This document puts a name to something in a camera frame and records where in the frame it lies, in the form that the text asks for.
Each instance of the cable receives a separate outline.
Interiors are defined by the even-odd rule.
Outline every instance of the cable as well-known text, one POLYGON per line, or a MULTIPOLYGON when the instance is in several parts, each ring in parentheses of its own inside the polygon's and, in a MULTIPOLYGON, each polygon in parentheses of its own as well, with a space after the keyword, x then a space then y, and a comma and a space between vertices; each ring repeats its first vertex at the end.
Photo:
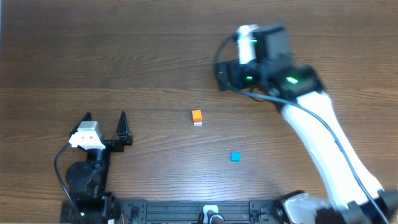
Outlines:
POLYGON ((61 157, 62 153, 65 152, 65 150, 67 150, 67 148, 69 147, 69 143, 66 144, 60 152, 58 152, 57 156, 55 157, 54 160, 54 168, 55 168, 55 173, 57 174, 58 180, 60 181, 61 187, 63 189, 63 191, 65 192, 65 194, 67 195, 67 198, 69 199, 69 204, 70 206, 72 206, 73 210, 75 211, 76 215, 79 217, 79 221, 80 224, 85 224, 83 217, 80 215, 79 209, 77 208, 77 206, 75 205, 75 203, 73 203, 72 198, 70 198, 69 192, 67 187, 65 186, 65 183, 63 182, 62 178, 61 178, 61 174, 60 171, 58 170, 58 160, 61 157))
POLYGON ((383 214, 382 210, 380 209, 380 207, 377 205, 377 203, 374 201, 374 199, 372 198, 372 196, 369 194, 369 192, 366 190, 365 186, 363 185, 363 183, 361 182, 361 179, 358 177, 347 153, 344 150, 343 145, 341 145, 339 139, 337 138, 337 135, 333 132, 333 130, 330 128, 330 126, 328 125, 328 123, 326 121, 324 121, 321 117, 319 117, 317 114, 315 114, 314 112, 306 109, 305 107, 301 106, 298 103, 293 103, 290 102, 288 100, 282 99, 282 98, 278 98, 278 97, 273 97, 273 96, 267 96, 267 95, 262 95, 262 94, 258 94, 258 93, 250 93, 248 91, 244 91, 244 90, 239 90, 233 86, 230 86, 229 84, 225 83, 222 81, 222 79, 219 78, 218 73, 217 73, 217 67, 216 64, 220 58, 220 55, 222 53, 222 51, 224 50, 224 48, 226 47, 226 45, 233 39, 235 39, 235 37, 237 36, 237 33, 233 33, 231 34, 227 39, 225 39, 221 45, 218 47, 217 51, 216 51, 216 55, 213 59, 213 66, 214 66, 214 74, 216 76, 216 78, 218 79, 218 81, 225 85, 228 89, 236 92, 236 93, 240 93, 242 95, 246 95, 249 96, 251 98, 260 98, 262 100, 265 101, 269 101, 269 102, 274 102, 274 103, 283 103, 285 105, 290 105, 290 106, 294 106, 296 108, 299 108, 305 112, 307 112, 309 115, 313 116, 315 119, 317 119, 319 122, 321 122, 322 125, 324 125, 324 127, 330 132, 330 134, 333 136, 333 139, 336 142, 336 145, 338 146, 339 150, 341 151, 341 153, 343 154, 349 169, 351 170, 351 172, 353 173, 353 176, 356 180, 356 182, 358 183, 359 187, 362 189, 362 191, 364 192, 365 196, 368 198, 369 202, 373 205, 373 207, 376 209, 376 211, 378 212, 378 214, 380 215, 382 221, 385 224, 389 224, 388 219, 386 218, 386 216, 383 214))

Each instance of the wood grain surface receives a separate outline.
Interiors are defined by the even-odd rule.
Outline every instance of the wood grain surface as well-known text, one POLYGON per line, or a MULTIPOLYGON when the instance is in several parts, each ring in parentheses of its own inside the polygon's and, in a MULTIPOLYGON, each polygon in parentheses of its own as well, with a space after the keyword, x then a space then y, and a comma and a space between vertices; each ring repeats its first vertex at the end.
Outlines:
MULTIPOLYGON (((135 141, 112 155, 108 179, 118 197, 326 197, 272 104, 218 91, 217 46, 253 23, 288 27, 297 63, 318 70, 362 162, 396 188, 397 13, 396 0, 3 0, 0 222, 59 221, 66 196, 53 160, 87 111, 106 138, 127 113, 135 141)), ((84 158, 69 149, 61 172, 84 158)))

